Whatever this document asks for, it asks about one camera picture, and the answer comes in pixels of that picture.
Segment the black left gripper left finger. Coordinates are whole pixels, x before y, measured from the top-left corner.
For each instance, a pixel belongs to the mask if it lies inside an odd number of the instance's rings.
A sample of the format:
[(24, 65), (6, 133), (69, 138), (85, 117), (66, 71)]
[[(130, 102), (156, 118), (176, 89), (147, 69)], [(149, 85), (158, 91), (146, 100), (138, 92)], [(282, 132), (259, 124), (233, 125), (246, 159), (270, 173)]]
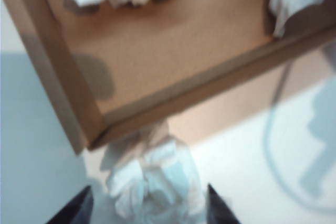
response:
[(93, 193), (91, 186), (86, 186), (47, 223), (90, 223), (92, 210)]

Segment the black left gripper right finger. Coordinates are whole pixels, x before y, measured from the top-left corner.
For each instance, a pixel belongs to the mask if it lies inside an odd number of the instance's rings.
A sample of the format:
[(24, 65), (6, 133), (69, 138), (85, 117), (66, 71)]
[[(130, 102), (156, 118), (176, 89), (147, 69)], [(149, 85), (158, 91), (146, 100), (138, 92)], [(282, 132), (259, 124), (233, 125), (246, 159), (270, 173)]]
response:
[(207, 185), (207, 223), (239, 224), (240, 221), (216, 192), (211, 184)]

